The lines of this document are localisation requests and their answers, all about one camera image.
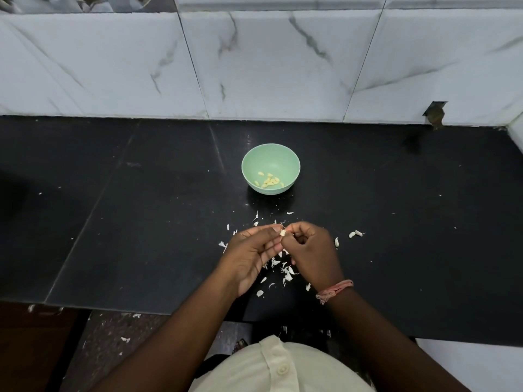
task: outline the shirt button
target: shirt button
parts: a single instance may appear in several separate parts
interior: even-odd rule
[[[289,365],[287,363],[283,363],[279,368],[278,368],[278,374],[279,375],[284,375],[284,374],[287,374],[289,372]]]

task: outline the cream shirt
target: cream shirt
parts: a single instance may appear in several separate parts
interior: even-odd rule
[[[307,345],[269,336],[193,381],[189,392],[373,392],[355,372]]]

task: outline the bowl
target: bowl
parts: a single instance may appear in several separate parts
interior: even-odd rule
[[[243,177],[253,190],[265,195],[277,195],[290,189],[300,174],[300,168],[300,160],[294,151],[275,143],[252,148],[242,160]],[[279,182],[262,188],[268,178],[278,178]]]

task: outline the person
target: person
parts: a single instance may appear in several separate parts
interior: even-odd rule
[[[93,392],[372,391],[356,373],[326,353],[270,336],[231,355],[198,379],[232,302],[262,266],[285,249],[303,277],[322,292],[345,277],[329,232],[311,223],[272,224],[232,237],[216,269],[132,355]],[[468,391],[361,298],[353,287],[326,306],[369,370],[378,391]]]

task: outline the pink thread bracelet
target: pink thread bracelet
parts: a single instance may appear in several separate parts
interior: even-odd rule
[[[346,287],[353,287],[354,283],[350,279],[346,279],[344,281],[341,281],[340,283],[336,283],[334,286],[329,287],[328,289],[322,290],[316,295],[316,298],[320,300],[322,305],[329,301],[329,298],[334,297],[336,294],[341,292]]]

